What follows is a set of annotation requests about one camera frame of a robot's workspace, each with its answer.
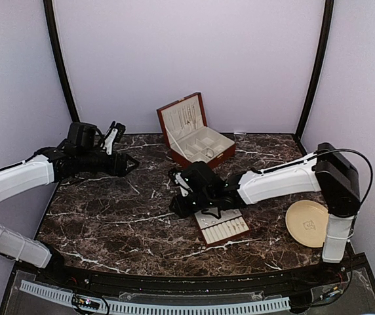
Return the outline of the red jewelry tray insert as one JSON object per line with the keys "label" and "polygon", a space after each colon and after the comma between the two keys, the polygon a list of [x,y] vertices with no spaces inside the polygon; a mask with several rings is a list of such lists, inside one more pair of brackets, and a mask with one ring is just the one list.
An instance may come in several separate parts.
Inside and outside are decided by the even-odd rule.
{"label": "red jewelry tray insert", "polygon": [[207,247],[220,245],[249,233],[250,228],[239,209],[222,211],[221,217],[216,218],[217,212],[196,212],[195,220]]}

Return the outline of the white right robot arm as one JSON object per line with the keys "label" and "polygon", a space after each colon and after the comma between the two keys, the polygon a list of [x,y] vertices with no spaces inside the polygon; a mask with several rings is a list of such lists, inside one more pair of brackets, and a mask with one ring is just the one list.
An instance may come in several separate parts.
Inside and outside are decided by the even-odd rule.
{"label": "white right robot arm", "polygon": [[198,211],[219,212],[244,208],[260,201],[302,192],[320,192],[328,206],[328,222],[322,263],[312,271],[313,280],[327,284],[338,273],[345,247],[361,205],[359,172],[344,153],[361,155],[348,148],[320,143],[315,152],[266,169],[251,169],[222,179],[205,162],[196,161],[184,170],[171,169],[169,177],[180,187],[170,210],[181,219]]}

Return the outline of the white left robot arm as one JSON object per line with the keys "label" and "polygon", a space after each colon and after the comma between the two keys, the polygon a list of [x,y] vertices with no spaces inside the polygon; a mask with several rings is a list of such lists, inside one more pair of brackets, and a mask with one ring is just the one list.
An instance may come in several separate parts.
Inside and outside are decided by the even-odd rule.
{"label": "white left robot arm", "polygon": [[[112,122],[106,133],[91,123],[74,122],[57,146],[45,146],[29,158],[0,168],[0,204],[34,188],[59,183],[79,173],[105,173],[124,177],[139,166],[136,159],[114,150],[126,127]],[[56,286],[70,281],[63,256],[51,245],[0,223],[0,255],[44,269]]]}

